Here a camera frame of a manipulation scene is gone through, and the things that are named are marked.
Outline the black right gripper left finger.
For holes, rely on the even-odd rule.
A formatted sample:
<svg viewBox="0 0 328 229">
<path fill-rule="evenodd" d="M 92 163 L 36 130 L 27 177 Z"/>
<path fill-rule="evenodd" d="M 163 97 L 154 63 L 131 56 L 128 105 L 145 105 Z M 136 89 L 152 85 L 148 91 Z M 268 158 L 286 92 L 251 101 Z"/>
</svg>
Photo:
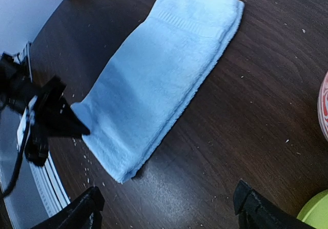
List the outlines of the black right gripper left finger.
<svg viewBox="0 0 328 229">
<path fill-rule="evenodd" d="M 104 205 L 100 189 L 92 186 L 60 212 L 33 228 L 101 228 Z"/>
</svg>

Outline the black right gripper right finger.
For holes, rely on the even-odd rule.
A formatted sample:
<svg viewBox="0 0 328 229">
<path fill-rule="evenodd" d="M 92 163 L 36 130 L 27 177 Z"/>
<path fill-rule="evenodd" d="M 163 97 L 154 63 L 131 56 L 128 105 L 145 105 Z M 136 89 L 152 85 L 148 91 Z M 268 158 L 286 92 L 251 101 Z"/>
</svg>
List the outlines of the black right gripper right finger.
<svg viewBox="0 0 328 229">
<path fill-rule="evenodd" d="M 239 228 L 312 228 L 281 210 L 242 179 L 234 191 L 233 204 Z"/>
</svg>

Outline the light blue towel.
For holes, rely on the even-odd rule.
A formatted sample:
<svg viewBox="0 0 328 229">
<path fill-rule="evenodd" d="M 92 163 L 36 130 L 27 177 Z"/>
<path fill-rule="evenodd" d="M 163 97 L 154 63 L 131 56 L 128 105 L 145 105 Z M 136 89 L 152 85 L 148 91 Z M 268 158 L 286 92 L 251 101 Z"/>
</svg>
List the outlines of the light blue towel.
<svg viewBox="0 0 328 229">
<path fill-rule="evenodd" d="M 156 0 L 71 108 L 83 141 L 117 182 L 134 177 L 183 113 L 239 28 L 240 0 Z"/>
</svg>

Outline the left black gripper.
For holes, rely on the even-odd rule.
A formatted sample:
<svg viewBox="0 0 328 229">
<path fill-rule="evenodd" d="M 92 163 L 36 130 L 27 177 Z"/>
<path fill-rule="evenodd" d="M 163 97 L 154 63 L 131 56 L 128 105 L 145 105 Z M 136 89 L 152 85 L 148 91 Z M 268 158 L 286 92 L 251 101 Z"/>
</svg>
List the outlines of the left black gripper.
<svg viewBox="0 0 328 229">
<path fill-rule="evenodd" d="M 44 166 L 48 158 L 47 136 L 81 138 L 90 134 L 64 98 L 65 88 L 57 76 L 40 88 L 31 81 L 26 59 L 20 63 L 12 55 L 1 55 L 1 109 L 8 106 L 29 120 L 25 157 L 35 166 Z"/>
</svg>

